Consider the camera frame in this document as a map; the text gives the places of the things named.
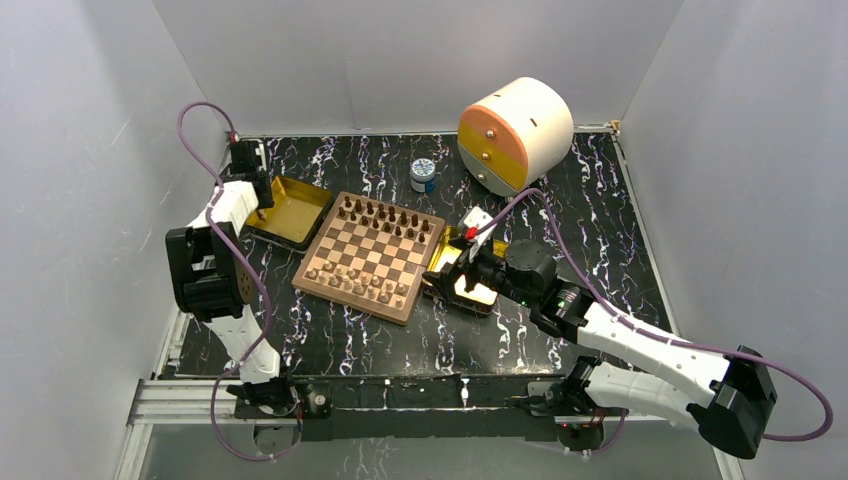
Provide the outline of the gold tin with white pieces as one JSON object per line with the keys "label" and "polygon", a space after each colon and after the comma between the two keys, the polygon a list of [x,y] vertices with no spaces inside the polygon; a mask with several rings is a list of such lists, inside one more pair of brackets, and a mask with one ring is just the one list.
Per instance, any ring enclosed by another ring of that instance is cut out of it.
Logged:
{"label": "gold tin with white pieces", "polygon": [[335,195],[299,180],[277,176],[271,182],[274,205],[253,213],[247,230],[257,239],[305,253],[317,234]]}

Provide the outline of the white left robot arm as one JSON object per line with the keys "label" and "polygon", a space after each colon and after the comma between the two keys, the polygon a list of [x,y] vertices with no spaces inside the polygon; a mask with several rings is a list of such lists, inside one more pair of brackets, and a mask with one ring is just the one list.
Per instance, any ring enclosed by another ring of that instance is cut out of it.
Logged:
{"label": "white left robot arm", "polygon": [[262,337],[252,311],[257,285],[240,244],[249,217],[273,205],[267,149],[260,140],[240,139],[230,144],[230,153],[223,185],[214,188],[202,213],[166,234],[174,296],[181,311],[216,334],[242,382],[265,383],[263,407],[286,416],[297,407],[299,391],[276,378],[280,355]]}

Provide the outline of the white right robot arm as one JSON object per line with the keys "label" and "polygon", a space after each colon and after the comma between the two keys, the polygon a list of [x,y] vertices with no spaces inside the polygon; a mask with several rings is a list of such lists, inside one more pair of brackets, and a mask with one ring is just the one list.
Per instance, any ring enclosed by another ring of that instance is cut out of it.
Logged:
{"label": "white right robot arm", "polygon": [[455,286],[482,284],[527,307],[541,331],[633,365],[632,370],[582,358],[560,390],[577,414],[622,408],[692,428],[713,447],[740,459],[756,456],[777,401],[759,352],[741,345],[728,353],[696,349],[666,337],[623,312],[606,310],[581,284],[557,272],[557,263],[533,240],[510,245],[504,257],[461,237],[460,255],[424,273],[448,303]]}

